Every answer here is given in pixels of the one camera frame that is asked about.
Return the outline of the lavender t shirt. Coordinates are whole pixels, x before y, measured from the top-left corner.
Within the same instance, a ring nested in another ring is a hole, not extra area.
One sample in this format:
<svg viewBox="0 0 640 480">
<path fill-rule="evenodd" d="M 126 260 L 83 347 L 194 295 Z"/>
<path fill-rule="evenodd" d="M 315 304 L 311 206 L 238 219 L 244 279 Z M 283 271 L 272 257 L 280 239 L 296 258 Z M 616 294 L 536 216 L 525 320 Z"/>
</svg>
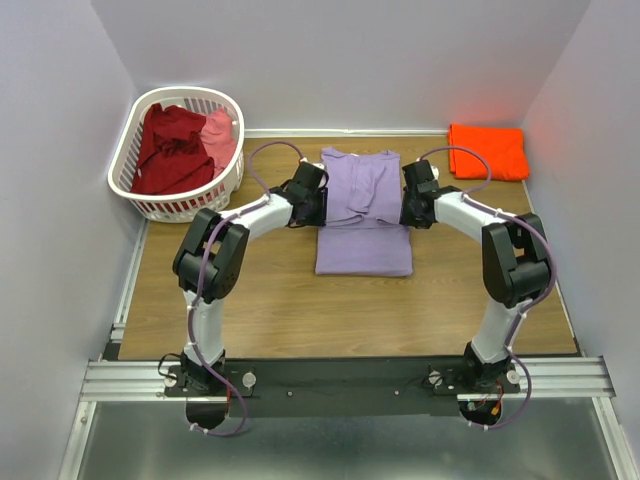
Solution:
<svg viewBox="0 0 640 480">
<path fill-rule="evenodd" d="M 327 168 L 326 225 L 318 230 L 315 273 L 407 277 L 409 229 L 400 223 L 400 155 L 321 151 Z"/>
</svg>

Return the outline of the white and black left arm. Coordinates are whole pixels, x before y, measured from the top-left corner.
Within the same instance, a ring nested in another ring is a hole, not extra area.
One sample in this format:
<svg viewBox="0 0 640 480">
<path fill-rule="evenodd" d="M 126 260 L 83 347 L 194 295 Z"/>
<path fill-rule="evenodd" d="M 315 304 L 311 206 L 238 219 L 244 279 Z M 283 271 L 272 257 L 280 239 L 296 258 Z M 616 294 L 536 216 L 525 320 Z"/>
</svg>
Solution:
<svg viewBox="0 0 640 480">
<path fill-rule="evenodd" d="M 180 355 L 183 387 L 201 395 L 229 392 L 223 377 L 224 300 L 239 280 L 249 243 L 274 230 L 325 224 L 329 174 L 301 161 L 293 177 L 258 200 L 230 211 L 201 209 L 176 253 L 172 270 L 187 306 L 187 342 Z"/>
</svg>

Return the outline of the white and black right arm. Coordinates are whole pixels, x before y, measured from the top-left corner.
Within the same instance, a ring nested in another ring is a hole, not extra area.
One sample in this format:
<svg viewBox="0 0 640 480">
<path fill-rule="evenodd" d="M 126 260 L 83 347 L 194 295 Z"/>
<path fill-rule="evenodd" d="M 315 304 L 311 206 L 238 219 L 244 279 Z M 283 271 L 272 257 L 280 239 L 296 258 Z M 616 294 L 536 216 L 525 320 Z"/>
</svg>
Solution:
<svg viewBox="0 0 640 480">
<path fill-rule="evenodd" d="M 458 381 L 474 392 L 505 375 L 512 346 L 528 311 L 556 282 L 540 218 L 489 207 L 456 187 L 439 185 L 431 164 L 402 168 L 401 224 L 428 229 L 448 225 L 481 246 L 482 279 L 489 301 L 481 327 L 465 347 Z"/>
</svg>

